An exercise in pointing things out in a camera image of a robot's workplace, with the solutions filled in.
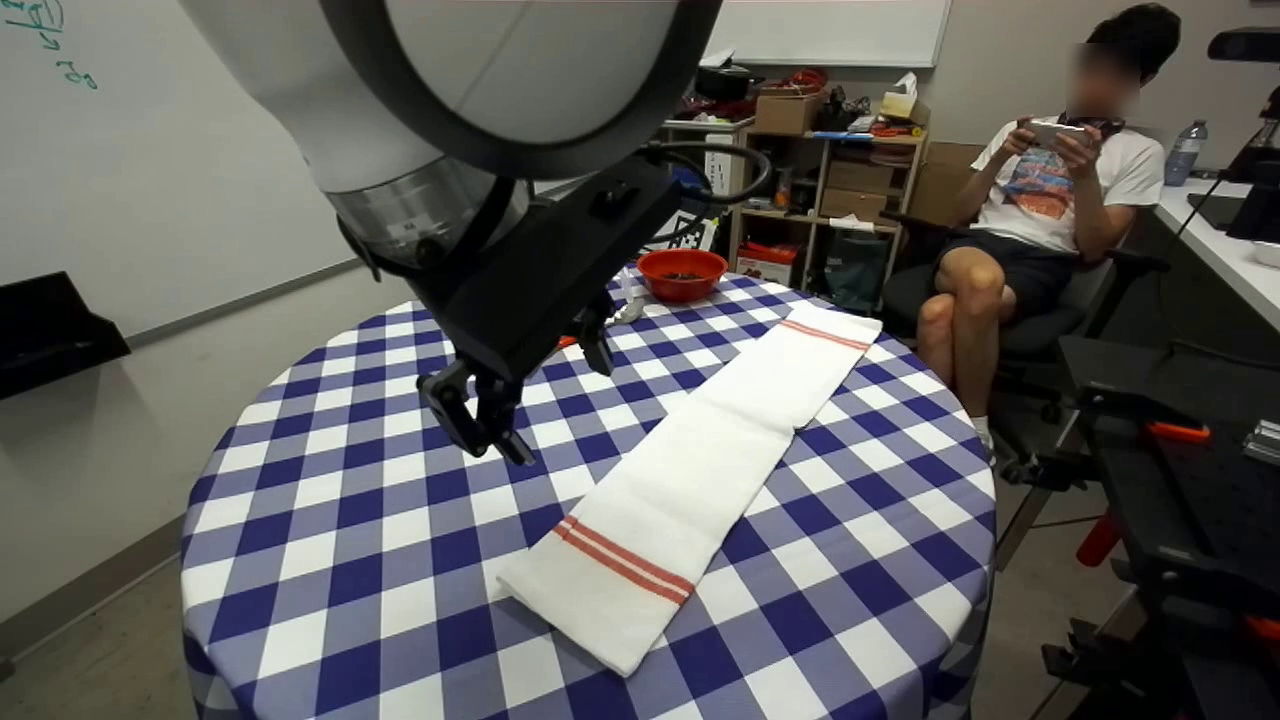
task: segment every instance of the round table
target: round table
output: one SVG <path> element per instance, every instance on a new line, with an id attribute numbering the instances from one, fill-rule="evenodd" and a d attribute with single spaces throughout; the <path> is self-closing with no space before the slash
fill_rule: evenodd
<path id="1" fill-rule="evenodd" d="M 926 715 L 954 713 L 987 591 L 991 472 L 950 392 L 879 339 L 795 433 L 694 595 L 618 679 L 493 567 L 537 543 L 736 345 L 795 299 L 729 276 L 557 350 L 522 392 L 540 458 L 455 451 L 414 375 L 443 333 L 399 303 L 272 380 L 193 486 L 181 587 L 205 715 Z"/>

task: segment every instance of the white t-shirt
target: white t-shirt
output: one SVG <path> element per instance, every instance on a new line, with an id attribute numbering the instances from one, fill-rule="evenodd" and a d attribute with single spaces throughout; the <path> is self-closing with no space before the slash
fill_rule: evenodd
<path id="1" fill-rule="evenodd" d="M 1013 129 L 1014 122 L 1004 122 L 991 137 L 991 142 L 972 158 L 972 172 L 982 172 L 991 163 Z M 1105 183 L 1106 207 L 1152 207 L 1165 193 L 1165 147 L 1152 137 L 1119 129 L 1094 154 L 1094 180 Z M 1025 154 L 1004 158 L 972 226 L 1047 251 L 1077 251 L 1067 163 L 1047 147 L 1026 147 Z"/>

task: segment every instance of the red bowl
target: red bowl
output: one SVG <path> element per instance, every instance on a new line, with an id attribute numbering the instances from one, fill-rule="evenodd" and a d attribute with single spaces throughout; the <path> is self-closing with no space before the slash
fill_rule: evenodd
<path id="1" fill-rule="evenodd" d="M 658 303 L 694 303 L 708 299 L 722 276 L 722 254 L 668 249 L 638 254 L 638 276 Z"/>

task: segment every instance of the office chair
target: office chair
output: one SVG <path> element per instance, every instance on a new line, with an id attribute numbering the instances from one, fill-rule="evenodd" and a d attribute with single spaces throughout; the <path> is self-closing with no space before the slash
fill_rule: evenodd
<path id="1" fill-rule="evenodd" d="M 892 214 L 892 221 L 906 226 L 906 251 L 905 251 L 906 267 L 896 272 L 885 286 L 885 327 L 892 337 L 917 339 L 917 311 L 930 296 L 939 249 L 958 226 L 926 222 L 917 214 Z M 1039 314 L 1025 314 L 999 333 L 997 397 L 1035 399 L 1039 420 L 1056 428 L 1056 441 L 1052 447 L 1035 447 L 1035 441 L 1025 433 L 1026 424 L 999 413 L 999 399 L 991 402 L 991 435 L 999 454 L 997 475 L 1004 475 L 1008 482 L 1031 482 L 1031 492 L 1014 508 L 1014 519 L 997 540 L 997 560 L 991 560 L 997 571 L 1013 560 L 1021 540 L 1031 532 L 1047 497 L 1077 486 L 1083 480 L 1078 468 L 1086 468 L 1083 454 L 1067 451 L 1073 420 L 1064 420 L 1067 375 L 1058 364 L 1058 339 L 1098 337 L 1113 311 L 1119 306 L 1123 290 L 1130 286 L 1130 279 L 1155 267 L 1165 264 L 1152 254 L 1127 251 L 1119 244 L 1113 254 L 1094 264 L 1078 264 L 1056 306 Z"/>

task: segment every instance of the folded towel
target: folded towel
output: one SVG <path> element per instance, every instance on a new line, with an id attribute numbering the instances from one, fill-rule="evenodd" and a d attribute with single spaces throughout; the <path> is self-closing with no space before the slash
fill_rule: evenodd
<path id="1" fill-rule="evenodd" d="M 600 662 L 632 676 L 786 451 L 790 433 L 832 399 L 875 339 L 875 320 L 848 320 L 795 306 L 747 345 L 674 402 L 568 519 L 509 560 L 501 583 Z"/>

